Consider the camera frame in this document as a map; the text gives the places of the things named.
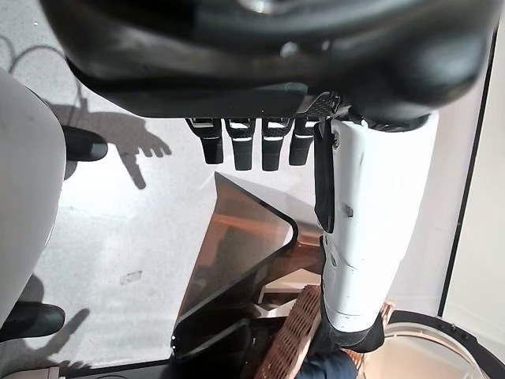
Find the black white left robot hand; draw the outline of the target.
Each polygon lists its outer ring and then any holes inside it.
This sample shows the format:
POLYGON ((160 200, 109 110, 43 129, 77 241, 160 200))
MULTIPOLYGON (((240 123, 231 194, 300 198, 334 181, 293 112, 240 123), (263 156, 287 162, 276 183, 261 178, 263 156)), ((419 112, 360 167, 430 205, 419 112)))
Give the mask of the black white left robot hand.
POLYGON ((244 167, 255 120, 272 171, 311 123, 323 229, 317 348, 371 352, 424 195, 437 111, 483 70, 500 1, 43 1, 70 69, 145 118, 184 118, 244 167))

